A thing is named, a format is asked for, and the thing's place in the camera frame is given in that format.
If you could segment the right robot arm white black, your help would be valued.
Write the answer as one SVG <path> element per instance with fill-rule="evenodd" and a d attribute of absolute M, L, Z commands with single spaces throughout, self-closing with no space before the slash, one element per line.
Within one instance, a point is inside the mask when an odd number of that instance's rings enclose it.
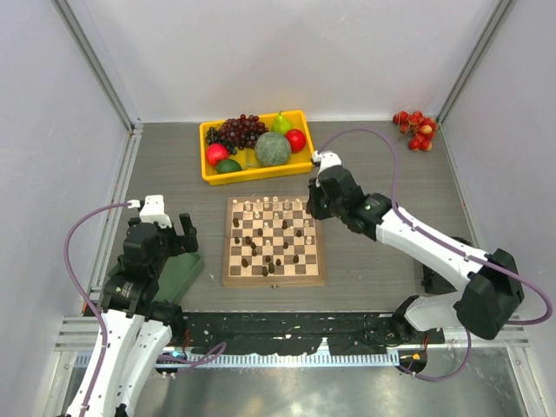
<path fill-rule="evenodd" d="M 335 217 L 351 232 L 410 255 L 453 287 L 410 296 L 395 310 L 393 327 L 402 340 L 450 327 L 492 340 L 523 301 L 515 261 L 504 250 L 490 255 L 428 227 L 388 197 L 364 193 L 341 165 L 321 168 L 308 188 L 307 212 L 315 220 Z"/>

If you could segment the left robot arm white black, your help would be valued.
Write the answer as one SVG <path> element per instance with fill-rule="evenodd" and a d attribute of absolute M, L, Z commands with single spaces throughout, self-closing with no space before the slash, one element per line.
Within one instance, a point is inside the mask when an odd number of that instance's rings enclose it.
<path fill-rule="evenodd" d="M 197 230 L 188 214 L 183 232 L 135 217 L 122 253 L 103 285 L 98 331 L 89 365 L 68 416 L 131 416 L 162 350 L 181 341 L 180 300 L 202 272 Z"/>

